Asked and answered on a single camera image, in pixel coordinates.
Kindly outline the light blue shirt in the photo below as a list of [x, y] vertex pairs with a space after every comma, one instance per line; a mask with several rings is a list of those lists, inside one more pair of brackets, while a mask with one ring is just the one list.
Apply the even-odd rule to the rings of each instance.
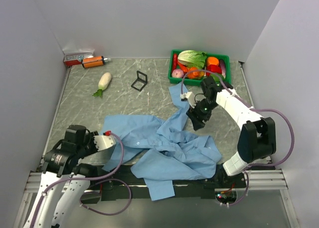
[[143, 178], [152, 201], [175, 196], [174, 180], [211, 178], [222, 155], [209, 135], [198, 136], [184, 130], [188, 119], [188, 102], [180, 99], [185, 85], [169, 88], [172, 103], [177, 107], [167, 120], [154, 115], [108, 115], [102, 131], [110, 130], [122, 141], [103, 167], [114, 169], [120, 161], [127, 162], [144, 151], [131, 167], [137, 178]]

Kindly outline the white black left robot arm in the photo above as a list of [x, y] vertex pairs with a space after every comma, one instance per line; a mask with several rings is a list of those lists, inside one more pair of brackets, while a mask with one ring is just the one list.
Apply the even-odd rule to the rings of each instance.
[[98, 152], [98, 132], [70, 125], [43, 159], [39, 189], [24, 227], [59, 228], [86, 189], [98, 185], [98, 168], [79, 160]]

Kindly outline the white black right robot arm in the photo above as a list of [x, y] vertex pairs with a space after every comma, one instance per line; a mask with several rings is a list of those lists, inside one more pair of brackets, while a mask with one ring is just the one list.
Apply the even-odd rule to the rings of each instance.
[[235, 175], [244, 171], [259, 159], [276, 152], [276, 129], [272, 118], [264, 118], [246, 106], [228, 82], [216, 83], [213, 77], [206, 77], [200, 83], [204, 98], [196, 100], [195, 94], [186, 92], [180, 95], [182, 101], [188, 101], [186, 112], [193, 129], [205, 127], [212, 110], [222, 107], [240, 128], [236, 153], [222, 164], [223, 171], [218, 174], [222, 187], [230, 187], [235, 182]]

